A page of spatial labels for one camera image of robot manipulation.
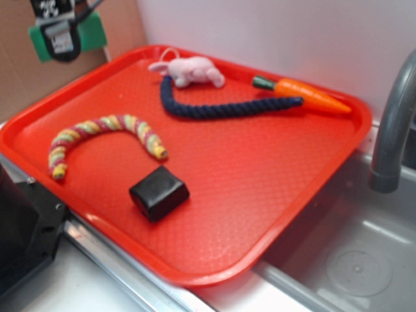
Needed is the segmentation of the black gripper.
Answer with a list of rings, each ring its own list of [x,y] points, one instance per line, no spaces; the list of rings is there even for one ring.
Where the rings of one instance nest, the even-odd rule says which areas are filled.
[[[88,9],[75,12],[81,1],[30,0],[34,15],[34,48],[40,62],[72,62],[81,54],[81,39],[75,19],[88,16]]]

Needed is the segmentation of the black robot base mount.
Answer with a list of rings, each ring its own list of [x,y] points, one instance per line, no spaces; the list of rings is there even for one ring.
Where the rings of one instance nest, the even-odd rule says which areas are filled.
[[[55,260],[67,216],[41,183],[15,183],[1,167],[1,298]]]

